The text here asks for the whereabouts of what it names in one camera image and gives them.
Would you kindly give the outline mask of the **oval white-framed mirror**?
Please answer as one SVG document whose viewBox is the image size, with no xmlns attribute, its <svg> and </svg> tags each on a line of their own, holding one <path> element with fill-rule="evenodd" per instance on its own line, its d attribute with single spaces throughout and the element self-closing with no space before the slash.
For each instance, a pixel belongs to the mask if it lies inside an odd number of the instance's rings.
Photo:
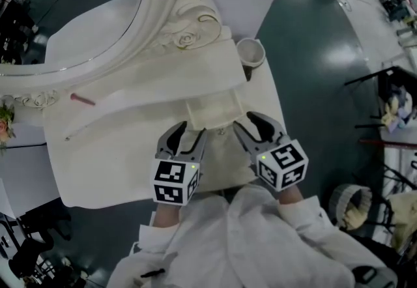
<svg viewBox="0 0 417 288">
<path fill-rule="evenodd" d="M 46 90 L 101 74 L 131 58 L 156 36 L 175 0 L 9 1 L 0 10 L 0 37 L 28 34 L 28 48 L 10 46 L 0 61 L 0 93 Z"/>
</svg>

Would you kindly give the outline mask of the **person's right forearm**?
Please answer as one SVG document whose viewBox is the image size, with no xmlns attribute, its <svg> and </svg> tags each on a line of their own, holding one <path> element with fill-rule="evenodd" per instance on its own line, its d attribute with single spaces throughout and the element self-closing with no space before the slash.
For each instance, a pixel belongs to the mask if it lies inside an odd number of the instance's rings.
<svg viewBox="0 0 417 288">
<path fill-rule="evenodd" d="M 385 266 L 365 246 L 331 223 L 318 197 L 304 199 L 300 190 L 292 186 L 278 194 L 278 211 L 304 242 L 346 267 Z"/>
</svg>

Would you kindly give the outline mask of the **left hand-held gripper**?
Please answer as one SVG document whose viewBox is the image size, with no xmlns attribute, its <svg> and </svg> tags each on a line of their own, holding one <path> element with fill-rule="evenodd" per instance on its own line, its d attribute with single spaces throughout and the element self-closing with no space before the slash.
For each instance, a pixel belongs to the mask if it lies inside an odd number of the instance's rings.
<svg viewBox="0 0 417 288">
<path fill-rule="evenodd" d="M 200 161 L 207 142 L 207 129 L 202 129 L 188 151 L 177 151 L 187 122 L 169 128 L 157 142 L 156 156 L 151 165 L 151 191 L 156 203 L 185 206 L 197 190 L 200 181 Z"/>
</svg>

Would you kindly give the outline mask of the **white ornate dressing table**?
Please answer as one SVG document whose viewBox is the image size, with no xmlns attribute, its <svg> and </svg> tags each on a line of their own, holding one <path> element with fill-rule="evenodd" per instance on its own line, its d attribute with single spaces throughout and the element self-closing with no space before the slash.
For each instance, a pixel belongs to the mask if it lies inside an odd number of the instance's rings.
<svg viewBox="0 0 417 288">
<path fill-rule="evenodd" d="M 283 120 L 268 63 L 246 80 L 236 38 L 255 36 L 273 0 L 175 0 L 156 36 L 131 58 L 101 74 L 60 87 L 0 93 L 16 106 L 16 123 L 41 126 L 63 203 L 101 209 L 152 197 L 151 165 L 158 138 L 181 121 L 191 147 L 186 100 L 235 89 L 244 115 Z M 70 99 L 76 93 L 95 102 Z M 249 158 L 231 124 L 207 130 L 199 191 L 253 180 Z"/>
</svg>

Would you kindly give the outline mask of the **woven round basket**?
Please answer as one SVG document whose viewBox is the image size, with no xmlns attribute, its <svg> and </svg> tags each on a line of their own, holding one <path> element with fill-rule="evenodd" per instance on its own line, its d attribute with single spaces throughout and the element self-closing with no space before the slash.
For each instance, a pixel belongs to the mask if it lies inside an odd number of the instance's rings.
<svg viewBox="0 0 417 288">
<path fill-rule="evenodd" d="M 364 225 L 372 205 L 372 192 L 356 184 L 337 186 L 328 203 L 328 216 L 340 228 L 353 231 Z"/>
</svg>

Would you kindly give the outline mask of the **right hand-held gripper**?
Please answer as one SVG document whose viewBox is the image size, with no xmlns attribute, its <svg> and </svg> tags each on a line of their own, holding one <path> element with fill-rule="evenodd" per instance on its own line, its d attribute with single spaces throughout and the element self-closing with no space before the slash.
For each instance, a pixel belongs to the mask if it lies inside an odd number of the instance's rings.
<svg viewBox="0 0 417 288">
<path fill-rule="evenodd" d="M 250 155 L 250 167 L 255 176 L 276 191 L 303 181 L 309 160 L 298 140 L 287 136 L 281 124 L 268 115 L 256 111 L 246 115 L 260 138 L 255 139 L 239 122 L 233 123 L 233 131 Z"/>
</svg>

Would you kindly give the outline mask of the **pink flower bouquet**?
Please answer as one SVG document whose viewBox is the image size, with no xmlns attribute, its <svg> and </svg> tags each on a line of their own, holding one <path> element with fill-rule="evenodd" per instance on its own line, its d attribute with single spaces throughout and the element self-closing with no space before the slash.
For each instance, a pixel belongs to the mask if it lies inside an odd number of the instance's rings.
<svg viewBox="0 0 417 288">
<path fill-rule="evenodd" d="M 7 149 L 7 143 L 15 138 L 12 124 L 14 122 L 14 105 L 7 104 L 5 100 L 0 101 L 0 154 Z"/>
</svg>

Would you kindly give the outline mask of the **round white bowl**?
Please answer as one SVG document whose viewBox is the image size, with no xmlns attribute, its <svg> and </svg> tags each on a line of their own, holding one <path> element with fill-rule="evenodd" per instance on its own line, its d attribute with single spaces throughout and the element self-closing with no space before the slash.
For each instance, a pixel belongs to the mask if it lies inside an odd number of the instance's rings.
<svg viewBox="0 0 417 288">
<path fill-rule="evenodd" d="M 263 64 L 266 51 L 259 40 L 252 38 L 243 38 L 236 47 L 246 80 L 250 81 L 253 71 Z"/>
</svg>

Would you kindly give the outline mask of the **pink lipstick tube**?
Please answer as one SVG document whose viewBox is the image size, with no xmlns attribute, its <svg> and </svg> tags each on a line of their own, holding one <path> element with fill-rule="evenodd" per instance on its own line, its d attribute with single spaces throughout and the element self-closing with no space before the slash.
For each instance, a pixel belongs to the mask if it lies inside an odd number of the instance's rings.
<svg viewBox="0 0 417 288">
<path fill-rule="evenodd" d="M 76 93 L 72 93 L 70 95 L 70 99 L 73 100 L 73 101 L 81 102 L 83 104 L 87 104 L 89 106 L 95 106 L 96 105 L 95 102 L 93 102 L 92 100 L 89 100 L 88 98 L 79 96 Z"/>
</svg>

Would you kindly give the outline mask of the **person's white shirt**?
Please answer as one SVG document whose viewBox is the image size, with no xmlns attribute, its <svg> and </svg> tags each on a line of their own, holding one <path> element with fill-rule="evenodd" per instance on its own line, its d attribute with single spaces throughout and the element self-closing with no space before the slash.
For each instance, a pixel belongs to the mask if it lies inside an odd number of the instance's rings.
<svg viewBox="0 0 417 288">
<path fill-rule="evenodd" d="M 165 255 L 121 259 L 106 288 L 397 288 L 397 274 L 350 269 L 304 242 L 278 211 L 278 194 L 248 184 L 232 199 L 195 197 L 179 207 Z"/>
</svg>

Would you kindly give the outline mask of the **black office chair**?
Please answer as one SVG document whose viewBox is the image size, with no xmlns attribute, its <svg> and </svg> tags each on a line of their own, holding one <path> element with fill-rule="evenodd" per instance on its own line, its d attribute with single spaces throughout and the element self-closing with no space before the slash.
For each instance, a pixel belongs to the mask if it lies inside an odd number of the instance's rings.
<svg viewBox="0 0 417 288">
<path fill-rule="evenodd" d="M 33 209 L 23 216 L 10 221 L 5 215 L 0 215 L 0 227 L 11 238 L 16 248 L 14 255 L 8 260 L 8 266 L 18 279 L 33 276 L 38 268 L 38 257 L 52 250 L 54 240 L 51 230 L 64 240 L 71 239 L 70 233 L 64 233 L 60 223 L 71 222 L 71 215 L 67 210 Z"/>
</svg>

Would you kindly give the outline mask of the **person's left forearm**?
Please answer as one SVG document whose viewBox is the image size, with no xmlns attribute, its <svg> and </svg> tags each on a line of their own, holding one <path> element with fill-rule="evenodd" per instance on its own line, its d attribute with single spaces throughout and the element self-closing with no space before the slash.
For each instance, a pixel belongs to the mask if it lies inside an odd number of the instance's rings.
<svg viewBox="0 0 417 288">
<path fill-rule="evenodd" d="M 131 253 L 134 257 L 165 255 L 176 258 L 177 252 L 168 253 L 170 245 L 179 226 L 179 207 L 159 204 L 154 212 L 153 221 L 139 228 L 139 240 L 136 242 L 137 251 Z"/>
</svg>

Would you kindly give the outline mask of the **small white drawer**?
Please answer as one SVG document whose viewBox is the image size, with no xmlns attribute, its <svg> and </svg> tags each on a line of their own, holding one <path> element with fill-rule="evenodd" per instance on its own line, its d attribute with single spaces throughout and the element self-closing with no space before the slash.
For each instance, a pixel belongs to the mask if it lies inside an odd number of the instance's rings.
<svg viewBox="0 0 417 288">
<path fill-rule="evenodd" d="M 225 128 L 244 115 L 235 89 L 186 100 L 193 130 Z"/>
</svg>

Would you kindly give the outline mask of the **black bin of plush toys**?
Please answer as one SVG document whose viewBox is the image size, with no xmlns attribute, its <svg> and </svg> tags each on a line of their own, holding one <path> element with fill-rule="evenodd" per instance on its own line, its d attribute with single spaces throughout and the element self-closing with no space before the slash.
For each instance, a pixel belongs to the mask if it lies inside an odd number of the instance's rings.
<svg viewBox="0 0 417 288">
<path fill-rule="evenodd" d="M 389 133 L 412 127 L 417 119 L 417 74 L 397 68 L 380 75 L 378 94 L 383 102 L 381 123 Z"/>
</svg>

